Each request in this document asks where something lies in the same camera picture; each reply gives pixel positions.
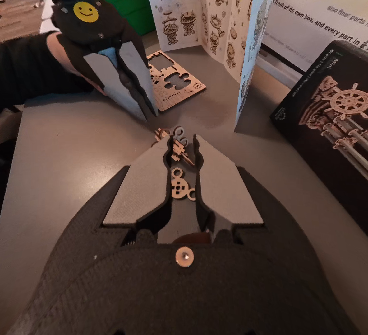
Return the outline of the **wooden model assembly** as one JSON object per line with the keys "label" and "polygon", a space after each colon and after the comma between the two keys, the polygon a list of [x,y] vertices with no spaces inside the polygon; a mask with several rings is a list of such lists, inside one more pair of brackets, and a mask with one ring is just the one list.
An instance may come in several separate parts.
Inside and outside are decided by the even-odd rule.
{"label": "wooden model assembly", "polygon": [[172,159],[176,162],[185,161],[189,166],[195,167],[195,163],[189,158],[186,152],[186,147],[189,144],[188,139],[184,136],[185,130],[182,126],[176,126],[171,132],[168,128],[158,128],[154,131],[156,141],[152,144],[158,143],[167,136],[173,139]]}

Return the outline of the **person's left hand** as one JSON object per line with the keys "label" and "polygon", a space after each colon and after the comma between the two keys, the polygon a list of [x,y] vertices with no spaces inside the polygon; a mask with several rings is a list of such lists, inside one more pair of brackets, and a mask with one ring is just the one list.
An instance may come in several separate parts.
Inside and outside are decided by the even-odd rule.
{"label": "person's left hand", "polygon": [[104,96],[107,96],[107,94],[104,92],[101,87],[82,75],[79,71],[75,69],[75,67],[72,65],[71,61],[69,60],[67,53],[64,49],[64,47],[60,44],[58,40],[58,35],[60,35],[60,32],[52,32],[47,37],[47,46],[50,51],[50,53],[53,55],[53,57],[62,65],[62,67],[68,71],[69,73],[73,75],[77,75],[81,78],[84,78],[89,84],[91,84],[96,90],[98,90],[100,93],[102,93]]}

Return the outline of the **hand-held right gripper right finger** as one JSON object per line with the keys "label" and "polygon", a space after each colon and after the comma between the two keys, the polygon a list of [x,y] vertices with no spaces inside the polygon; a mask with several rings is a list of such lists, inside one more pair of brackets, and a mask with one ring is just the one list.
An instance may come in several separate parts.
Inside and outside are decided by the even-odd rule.
{"label": "hand-held right gripper right finger", "polygon": [[264,221],[236,164],[194,135],[196,218],[202,232],[258,227]]}

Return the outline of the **black model kit box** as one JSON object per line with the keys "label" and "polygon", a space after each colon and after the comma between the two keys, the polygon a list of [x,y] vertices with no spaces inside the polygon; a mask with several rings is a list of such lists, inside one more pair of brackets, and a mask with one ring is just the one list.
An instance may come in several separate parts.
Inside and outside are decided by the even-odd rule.
{"label": "black model kit box", "polygon": [[367,235],[367,49],[332,41],[270,120]]}

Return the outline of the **plywood parts sheet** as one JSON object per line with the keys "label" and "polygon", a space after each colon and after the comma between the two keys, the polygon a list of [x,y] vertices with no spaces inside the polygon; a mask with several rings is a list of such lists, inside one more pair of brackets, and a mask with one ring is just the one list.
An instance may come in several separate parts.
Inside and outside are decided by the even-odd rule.
{"label": "plywood parts sheet", "polygon": [[160,112],[203,91],[206,86],[161,50],[147,56],[154,99]]}

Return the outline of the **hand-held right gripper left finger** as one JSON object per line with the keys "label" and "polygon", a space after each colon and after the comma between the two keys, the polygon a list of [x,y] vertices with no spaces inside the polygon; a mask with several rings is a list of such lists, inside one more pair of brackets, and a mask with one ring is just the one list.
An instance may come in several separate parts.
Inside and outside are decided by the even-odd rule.
{"label": "hand-held right gripper left finger", "polygon": [[104,218],[104,227],[158,233],[171,218],[172,136],[165,136],[128,167]]}

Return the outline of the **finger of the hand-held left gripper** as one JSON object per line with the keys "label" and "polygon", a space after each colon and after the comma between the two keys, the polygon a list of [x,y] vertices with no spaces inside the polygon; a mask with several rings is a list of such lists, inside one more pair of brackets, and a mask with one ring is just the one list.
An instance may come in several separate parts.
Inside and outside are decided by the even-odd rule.
{"label": "finger of the hand-held left gripper", "polygon": [[150,69],[144,62],[133,42],[122,43],[119,56],[126,67],[127,74],[131,77],[134,88],[139,98],[144,100],[145,105],[154,117],[158,116],[158,108],[154,99],[153,82]]}
{"label": "finger of the hand-held left gripper", "polygon": [[84,59],[104,85],[105,94],[136,119],[146,122],[146,117],[139,103],[120,81],[118,70],[110,59],[97,53],[85,55]]}

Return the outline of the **three-ring wooden part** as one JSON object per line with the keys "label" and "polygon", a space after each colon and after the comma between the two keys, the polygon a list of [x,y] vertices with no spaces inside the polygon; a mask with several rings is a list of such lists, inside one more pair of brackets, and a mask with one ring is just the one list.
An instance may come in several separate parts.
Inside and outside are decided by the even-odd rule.
{"label": "three-ring wooden part", "polygon": [[181,168],[172,170],[172,198],[183,199],[188,198],[191,201],[196,201],[196,190],[190,188],[188,182],[183,178],[184,172]]}

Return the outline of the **person's left forearm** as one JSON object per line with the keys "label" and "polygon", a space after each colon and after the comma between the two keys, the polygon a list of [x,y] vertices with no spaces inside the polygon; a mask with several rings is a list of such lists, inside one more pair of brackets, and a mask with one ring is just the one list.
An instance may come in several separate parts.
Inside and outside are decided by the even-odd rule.
{"label": "person's left forearm", "polygon": [[44,95],[89,93],[94,89],[84,78],[66,71],[50,53],[47,37],[52,32],[1,43],[1,111]]}

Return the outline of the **white instruction board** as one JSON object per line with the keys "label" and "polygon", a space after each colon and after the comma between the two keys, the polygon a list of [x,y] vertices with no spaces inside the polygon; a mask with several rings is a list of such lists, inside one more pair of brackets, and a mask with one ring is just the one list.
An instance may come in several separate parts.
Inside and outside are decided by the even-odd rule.
{"label": "white instruction board", "polygon": [[299,70],[334,40],[367,52],[368,0],[273,0],[262,43]]}

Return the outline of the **folded instruction booklet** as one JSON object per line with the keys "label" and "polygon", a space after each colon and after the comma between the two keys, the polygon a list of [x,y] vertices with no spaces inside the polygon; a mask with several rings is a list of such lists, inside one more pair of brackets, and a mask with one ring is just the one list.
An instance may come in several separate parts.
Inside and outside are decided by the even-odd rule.
{"label": "folded instruction booklet", "polygon": [[149,0],[163,51],[202,46],[240,84],[237,125],[273,0]]}

